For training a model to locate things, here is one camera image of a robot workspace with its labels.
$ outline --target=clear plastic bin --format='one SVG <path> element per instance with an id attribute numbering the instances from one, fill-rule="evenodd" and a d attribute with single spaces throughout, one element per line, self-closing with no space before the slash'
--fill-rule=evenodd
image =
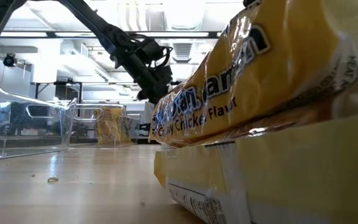
<path id="1" fill-rule="evenodd" d="M 0 87 L 0 159 L 68 149 L 74 112 Z"/>
<path id="2" fill-rule="evenodd" d="M 124 105 L 77 104 L 70 147 L 118 147 L 137 143 L 140 116 Z"/>

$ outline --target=barcode label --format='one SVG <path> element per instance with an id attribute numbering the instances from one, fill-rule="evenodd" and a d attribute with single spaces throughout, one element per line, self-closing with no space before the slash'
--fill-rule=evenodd
<path id="1" fill-rule="evenodd" d="M 218 199 L 207 197 L 194 190 L 174 184 L 169 184 L 168 189 L 172 199 L 187 208 L 204 222 L 210 224 L 226 224 L 222 205 Z"/>

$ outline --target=small crumb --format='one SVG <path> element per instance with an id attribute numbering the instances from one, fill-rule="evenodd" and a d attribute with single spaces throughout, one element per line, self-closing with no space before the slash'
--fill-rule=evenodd
<path id="1" fill-rule="evenodd" d="M 48 183 L 53 183 L 53 182 L 58 182 L 59 181 L 59 178 L 57 177 L 49 177 L 48 178 Z"/>

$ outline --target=robotic arm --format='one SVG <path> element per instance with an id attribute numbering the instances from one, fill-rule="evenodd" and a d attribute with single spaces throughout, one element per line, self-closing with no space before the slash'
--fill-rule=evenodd
<path id="1" fill-rule="evenodd" d="M 27 0 L 0 0 L 0 35 L 13 11 Z M 169 65 L 170 47 L 159 46 L 150 37 L 130 36 L 120 28 L 108 24 L 83 0 L 58 0 L 81 21 L 95 36 L 115 61 L 116 68 L 123 66 L 128 74 L 141 87 L 138 99 L 149 99 L 157 103 L 168 92 L 168 83 L 172 80 Z M 160 64 L 156 61 L 165 58 Z"/>

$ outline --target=wooden table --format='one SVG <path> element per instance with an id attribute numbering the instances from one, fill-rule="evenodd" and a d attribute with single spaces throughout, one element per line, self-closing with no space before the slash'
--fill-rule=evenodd
<path id="1" fill-rule="evenodd" d="M 0 160 L 0 223 L 201 223 L 154 177 L 160 146 L 76 148 Z M 51 184 L 49 177 L 58 177 Z"/>

